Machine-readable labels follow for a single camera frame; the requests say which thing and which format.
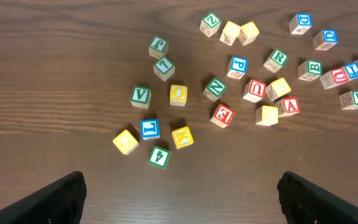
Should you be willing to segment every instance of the wooden block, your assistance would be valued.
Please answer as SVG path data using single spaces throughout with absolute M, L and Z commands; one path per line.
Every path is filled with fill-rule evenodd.
M 280 50 L 274 50 L 267 58 L 264 63 L 264 67 L 269 69 L 271 72 L 276 73 L 282 68 L 288 60 L 288 55 Z
M 206 15 L 203 20 L 201 20 L 200 30 L 204 33 L 207 37 L 211 37 L 214 35 L 221 26 L 221 19 L 216 16 L 213 12 L 210 12 Z
M 320 77 L 325 90 L 337 87 L 349 81 L 343 68 L 332 69 Z
M 243 99 L 257 103 L 264 98 L 266 91 L 266 84 L 251 80 L 244 89 Z
M 308 13 L 298 13 L 290 21 L 290 32 L 295 35 L 303 35 L 312 27 L 311 15 Z
M 220 104 L 212 115 L 211 121 L 219 127 L 225 128 L 230 124 L 233 117 L 234 110 L 224 106 L 223 104 Z
M 177 149 L 194 143 L 188 126 L 172 131 L 172 137 Z
M 274 103 L 274 106 L 278 108 L 278 117 L 292 116 L 300 113 L 301 108 L 299 107 L 298 98 L 288 97 L 282 98 Z
M 150 154 L 149 164 L 155 167 L 165 169 L 168 164 L 171 152 L 158 146 L 154 146 Z
M 142 120 L 140 122 L 140 130 L 144 140 L 160 138 L 160 123 L 158 119 Z
M 272 101 L 289 92 L 291 92 L 291 88 L 284 78 L 279 78 L 266 87 L 266 94 Z
M 344 110 L 358 109 L 358 91 L 348 91 L 339 96 L 341 108 Z
M 246 58 L 233 56 L 227 66 L 226 76 L 241 79 L 247 73 L 248 60 Z
M 154 64 L 154 74 L 163 81 L 167 81 L 175 73 L 175 65 L 166 57 L 162 57 Z
M 316 50 L 328 50 L 338 43 L 335 30 L 323 29 L 313 37 L 313 45 Z
M 185 106 L 187 101 L 187 86 L 171 85 L 169 104 L 173 106 Z
M 112 142 L 124 155 L 128 155 L 139 145 L 128 130 L 124 130 L 115 139 L 113 139 Z
M 298 78 L 311 82 L 321 76 L 323 64 L 315 60 L 307 60 L 298 67 Z
M 213 78 L 204 89 L 204 95 L 215 102 L 226 91 L 226 85 L 218 78 Z
M 149 45 L 149 55 L 157 59 L 168 53 L 169 41 L 163 37 L 155 36 Z
M 249 22 L 241 26 L 238 39 L 240 40 L 240 43 L 243 46 L 245 46 L 247 44 L 252 43 L 258 35 L 259 35 L 258 27 L 256 27 L 254 22 Z
M 142 86 L 134 86 L 131 96 L 132 106 L 148 109 L 152 97 L 152 90 Z
M 275 106 L 261 106 L 255 112 L 255 122 L 258 125 L 271 126 L 278 123 L 278 108 Z
M 228 21 L 226 26 L 222 31 L 221 37 L 219 40 L 225 44 L 232 46 L 236 38 L 240 34 L 241 27 L 233 22 Z
M 342 67 L 349 81 L 358 78 L 358 64 L 353 62 Z

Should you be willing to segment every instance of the wooden surface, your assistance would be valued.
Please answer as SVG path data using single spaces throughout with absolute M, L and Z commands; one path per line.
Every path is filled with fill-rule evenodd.
M 254 21 L 256 41 L 232 47 L 199 31 L 214 11 L 224 24 Z M 290 35 L 296 12 L 313 27 Z M 312 36 L 336 29 L 339 43 L 313 50 Z M 154 35 L 170 41 L 175 74 L 161 81 L 148 55 Z M 262 66 L 273 49 L 289 55 L 276 74 Z M 225 78 L 232 55 L 249 59 L 242 80 Z M 358 58 L 354 1 L 0 1 L 0 209 L 74 170 L 88 187 L 82 223 L 285 223 L 277 183 L 291 170 L 358 206 L 358 110 L 340 109 L 332 90 L 297 79 L 305 59 L 324 69 Z M 216 76 L 227 85 L 221 101 L 203 96 Z M 242 100 L 251 78 L 285 77 L 301 113 L 272 127 L 256 126 Z M 185 107 L 170 106 L 171 84 L 189 89 Z M 149 86 L 149 110 L 129 102 L 134 85 Z M 236 111 L 230 126 L 209 121 L 218 103 Z M 161 138 L 140 141 L 129 156 L 112 139 L 123 129 L 139 138 L 140 121 L 156 116 Z M 176 150 L 171 130 L 188 125 L 195 143 Z M 152 146 L 167 147 L 167 169 L 147 163 Z

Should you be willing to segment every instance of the block's top face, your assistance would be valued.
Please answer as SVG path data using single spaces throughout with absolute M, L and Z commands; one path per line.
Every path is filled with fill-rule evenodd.
M 308 73 L 313 75 L 322 75 L 323 64 L 315 60 L 308 60 Z
M 299 107 L 298 98 L 288 97 L 283 98 L 284 111 L 286 113 L 299 113 L 301 108 Z
M 215 110 L 214 117 L 222 121 L 223 123 L 229 125 L 234 117 L 234 110 L 228 108 L 227 106 L 224 106 L 223 104 L 220 104 Z
M 215 28 L 220 22 L 221 19 L 216 16 L 213 12 L 210 12 L 203 18 L 203 21 L 211 28 Z
M 247 73 L 248 60 L 246 58 L 233 56 L 231 58 L 231 70 Z
M 336 84 L 341 84 L 349 81 L 343 68 L 332 69 L 330 72 Z
M 272 82 L 271 85 L 278 96 L 282 96 L 291 92 L 291 87 L 289 86 L 287 81 L 285 81 L 284 78 L 279 78 L 278 80 L 275 80 L 274 82 Z
M 127 154 L 137 145 L 136 139 L 128 130 L 124 130 L 121 134 L 114 138 L 112 142 L 123 154 Z
M 255 37 L 259 35 L 258 27 L 255 25 L 254 22 L 249 22 L 245 25 L 241 26 L 241 30 L 248 36 L 248 37 Z
M 358 64 L 353 62 L 344 66 L 346 73 L 350 79 L 358 77 Z
M 171 85 L 170 100 L 178 102 L 186 102 L 187 86 Z
M 149 164 L 165 169 L 171 152 L 158 146 L 154 146 L 150 154 Z
M 226 35 L 237 37 L 240 34 L 241 27 L 231 21 L 228 21 L 226 26 L 224 26 L 223 32 Z
M 218 78 L 213 78 L 206 88 L 216 97 L 220 97 L 226 91 L 226 85 Z
M 279 65 L 284 66 L 288 60 L 288 55 L 283 53 L 281 50 L 276 49 L 273 51 L 272 56 L 270 58 Z
M 153 37 L 149 47 L 158 51 L 164 52 L 168 46 L 169 41 L 163 37 L 155 36 Z
M 263 98 L 265 97 L 265 91 L 266 91 L 266 84 L 257 80 L 250 81 L 248 93 Z
M 298 24 L 300 26 L 313 26 L 313 22 L 311 21 L 311 15 L 308 13 L 298 13 L 296 15 L 298 17 Z
M 321 32 L 323 33 L 324 42 L 338 43 L 338 36 L 335 30 L 323 29 Z
M 152 90 L 150 88 L 134 86 L 131 101 L 146 104 L 149 100 L 149 95 L 151 94 L 151 92 Z
M 160 123 L 158 119 L 147 119 L 140 122 L 142 138 L 153 138 L 160 136 Z
M 166 57 L 160 58 L 154 66 L 163 74 L 167 74 L 175 65 Z
M 188 126 L 172 131 L 172 137 L 178 149 L 194 143 Z
M 277 124 L 278 108 L 275 106 L 262 106 L 262 121 Z

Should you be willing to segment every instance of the yellow letter block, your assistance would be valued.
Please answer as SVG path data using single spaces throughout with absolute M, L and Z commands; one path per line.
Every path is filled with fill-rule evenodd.
M 134 150 L 139 143 L 136 139 L 130 134 L 128 130 L 124 130 L 121 134 L 119 134 L 112 142 L 117 146 L 117 148 L 125 155 Z
M 185 106 L 187 101 L 187 86 L 171 85 L 169 104 L 173 106 Z
M 291 88 L 284 78 L 279 78 L 266 87 L 266 94 L 270 100 L 276 100 L 289 92 Z
M 172 131 L 172 137 L 177 149 L 194 143 L 188 126 Z
M 240 34 L 240 29 L 241 27 L 239 25 L 228 21 L 226 26 L 224 26 L 221 38 L 219 38 L 219 40 L 229 46 L 232 46 Z
M 278 123 L 278 108 L 275 106 L 261 106 L 255 112 L 255 122 L 258 125 L 271 126 Z
M 244 46 L 252 43 L 256 37 L 259 35 L 258 27 L 254 24 L 254 22 L 249 22 L 243 26 L 241 26 L 239 40 L 240 43 Z

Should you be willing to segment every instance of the wooden table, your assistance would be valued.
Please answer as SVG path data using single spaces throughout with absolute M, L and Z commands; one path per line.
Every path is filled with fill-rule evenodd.
M 245 47 L 207 38 L 199 25 L 209 11 L 223 20 L 219 33 L 228 20 L 254 21 L 260 35 Z M 290 35 L 302 11 L 314 26 Z M 339 43 L 314 51 L 311 38 L 324 28 Z M 176 64 L 166 82 L 148 54 L 154 35 L 170 41 Z M 289 55 L 276 74 L 262 66 L 273 49 Z M 232 55 L 249 59 L 242 80 L 225 78 Z M 74 170 L 88 187 L 82 223 L 285 223 L 277 183 L 286 170 L 358 206 L 358 110 L 338 100 L 358 79 L 331 90 L 299 81 L 308 58 L 324 72 L 358 58 L 358 2 L 0 1 L 0 209 Z M 213 76 L 227 85 L 219 102 L 236 111 L 226 129 L 209 122 L 219 102 L 202 94 Z M 256 126 L 255 109 L 272 102 L 243 100 L 243 89 L 251 78 L 280 77 L 301 113 Z M 170 106 L 170 85 L 181 83 L 187 104 Z M 134 85 L 152 89 L 149 110 L 131 106 Z M 122 155 L 112 139 L 126 128 L 139 139 L 140 121 L 153 116 L 161 138 Z M 195 143 L 176 150 L 171 131 L 184 125 Z M 171 150 L 167 169 L 148 165 L 153 145 Z

